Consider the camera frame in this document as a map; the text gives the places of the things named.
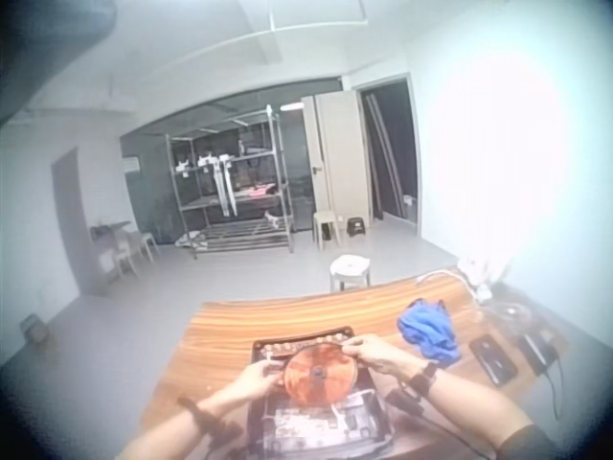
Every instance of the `metal shelving rack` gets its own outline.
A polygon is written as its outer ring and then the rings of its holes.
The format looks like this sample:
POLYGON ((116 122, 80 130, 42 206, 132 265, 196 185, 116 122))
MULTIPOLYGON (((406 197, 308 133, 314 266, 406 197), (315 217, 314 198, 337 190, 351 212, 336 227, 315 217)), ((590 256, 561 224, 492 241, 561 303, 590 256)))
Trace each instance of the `metal shelving rack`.
POLYGON ((185 235, 188 237, 189 245, 193 253, 193 257, 196 259, 198 253, 206 252, 225 252, 225 251, 237 251, 245 249, 258 249, 265 247, 279 247, 287 246, 289 252, 293 252, 293 207, 291 202, 291 194, 289 191, 289 184, 287 178, 287 167, 284 160, 284 145, 283 137, 281 135, 281 129, 279 127, 279 116, 273 112, 272 107, 268 105, 265 110, 259 110, 255 112, 244 113, 241 115, 234 115, 232 118, 222 120, 215 124, 215 126, 223 125, 224 123, 236 123, 237 120, 244 121, 252 117, 266 116, 271 149, 267 151, 259 151, 256 153, 244 154, 242 156, 231 157, 228 161, 230 163, 237 163, 246 160, 253 160, 256 158, 272 157, 275 166, 276 185, 277 192, 273 195, 261 195, 261 196, 249 196, 247 194, 241 194, 240 191, 235 192, 235 200, 237 205, 247 202, 258 201, 260 204, 264 203, 264 200, 270 200, 271 203, 276 204, 277 200, 281 201, 281 209, 283 212, 280 218, 280 224, 278 228, 274 228, 265 218, 255 218, 248 220, 235 220, 224 223, 211 224, 207 214, 207 208, 219 205, 219 199, 217 195, 204 195, 202 193, 202 184, 199 178, 199 172, 205 169, 205 167, 198 167, 197 158, 195 154, 195 148, 193 146, 194 139, 197 137, 174 137, 171 138, 166 135, 166 146, 169 158, 170 176, 172 178, 172 187, 174 189, 174 195, 176 197, 176 203, 181 215, 181 221, 185 230, 185 235), (174 165, 174 155, 172 153, 172 141, 174 142, 189 142, 190 143, 190 156, 192 159, 191 168, 186 168, 184 171, 177 172, 174 165), (196 178, 197 190, 199 192, 199 198, 184 203, 181 200, 179 190, 177 187, 176 176, 182 173, 193 173, 196 178), (206 248, 197 244, 195 241, 198 237, 192 238, 190 235, 190 228, 188 228, 186 212, 192 212, 202 210, 205 220, 205 228, 199 230, 199 234, 203 235, 206 240, 206 248))

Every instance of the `white plastic stool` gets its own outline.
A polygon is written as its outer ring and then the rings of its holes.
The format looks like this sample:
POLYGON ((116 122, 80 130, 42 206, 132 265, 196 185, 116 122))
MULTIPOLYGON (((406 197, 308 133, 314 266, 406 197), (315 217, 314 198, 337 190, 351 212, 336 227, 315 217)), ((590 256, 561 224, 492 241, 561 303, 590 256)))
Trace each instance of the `white plastic stool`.
POLYGON ((119 275, 124 278, 124 266, 122 265, 122 261, 126 261, 129 265, 132 273, 138 278, 138 272, 136 271, 136 267, 134 266, 134 262, 132 261, 132 256, 130 256, 129 251, 125 249, 120 249, 113 253, 113 264, 115 264, 115 268, 119 271, 119 275))
POLYGON ((157 244, 155 244, 155 240, 153 239, 153 235, 151 235, 150 233, 144 233, 141 236, 141 249, 144 247, 146 252, 147 252, 147 256, 149 257, 149 261, 153 264, 153 257, 151 257, 151 251, 149 250, 149 243, 151 243, 153 245, 153 249, 155 249, 155 252, 157 252, 157 255, 160 255, 160 250, 157 248, 157 244))
POLYGON ((370 286, 371 260, 349 254, 339 257, 329 266, 330 292, 335 291, 337 281, 341 290, 345 290, 345 283, 370 286))
POLYGON ((336 242, 338 242, 339 245, 341 243, 341 232, 338 228, 336 213, 334 213, 334 211, 318 211, 313 214, 313 238, 317 239, 320 251, 324 250, 324 235, 322 234, 322 225, 324 223, 334 227, 336 242))

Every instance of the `grey floor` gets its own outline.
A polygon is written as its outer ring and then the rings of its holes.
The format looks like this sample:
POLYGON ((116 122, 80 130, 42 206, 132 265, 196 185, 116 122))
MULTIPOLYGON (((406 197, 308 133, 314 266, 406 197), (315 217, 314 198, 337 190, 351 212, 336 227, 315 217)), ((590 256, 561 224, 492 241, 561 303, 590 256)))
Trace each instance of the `grey floor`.
MULTIPOLYGON (((141 278, 111 287, 105 298, 80 298, 51 323, 44 351, 25 348, 2 369, 13 407, 63 458, 109 458, 138 432, 140 414, 190 318, 209 300, 265 299, 329 290, 329 263, 342 253, 372 260, 374 284, 455 263, 414 236, 413 227, 386 219, 368 237, 328 242, 317 251, 309 233, 296 249, 210 254, 193 260, 163 247, 141 278)), ((541 379, 519 401, 562 446, 572 446, 603 407, 613 353, 555 317, 570 342, 564 356, 566 415, 553 420, 551 389, 541 379)))

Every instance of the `doorway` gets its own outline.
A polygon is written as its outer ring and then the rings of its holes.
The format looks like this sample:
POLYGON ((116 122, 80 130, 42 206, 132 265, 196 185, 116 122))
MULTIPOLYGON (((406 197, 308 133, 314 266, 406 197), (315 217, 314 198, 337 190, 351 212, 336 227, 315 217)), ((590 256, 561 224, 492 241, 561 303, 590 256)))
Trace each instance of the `doorway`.
POLYGON ((373 213, 419 225, 419 166, 407 79, 360 90, 364 109, 373 213))

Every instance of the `wooden table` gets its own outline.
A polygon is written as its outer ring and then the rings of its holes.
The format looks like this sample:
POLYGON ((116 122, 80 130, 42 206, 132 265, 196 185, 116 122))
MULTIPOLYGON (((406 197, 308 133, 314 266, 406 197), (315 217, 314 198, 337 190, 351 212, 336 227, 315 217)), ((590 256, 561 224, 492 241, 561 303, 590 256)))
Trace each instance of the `wooden table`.
MULTIPOLYGON (((443 300, 449 311, 453 329, 463 358, 449 368, 458 376, 490 385, 468 342, 483 334, 491 334, 505 349, 519 370, 518 376, 503 389, 508 395, 530 387, 534 373, 523 355, 477 311, 464 285, 448 276, 430 278, 421 285, 415 279, 402 280, 366 289, 294 299, 257 302, 208 303, 195 315, 186 330, 174 357, 160 378, 143 414, 141 424, 148 429, 179 411, 177 398, 206 398, 231 382, 250 362, 255 340, 313 334, 343 326, 351 326, 356 334, 373 333, 398 347, 418 354, 397 331, 397 318, 416 298, 443 300)), ((556 331, 549 329, 553 335, 556 331)), ((373 373, 380 394, 385 396, 396 386, 387 376, 373 373)), ((396 428, 394 453, 419 449, 440 438, 438 434, 407 431, 405 414, 390 417, 396 428)), ((246 409, 232 417, 245 423, 246 409)))

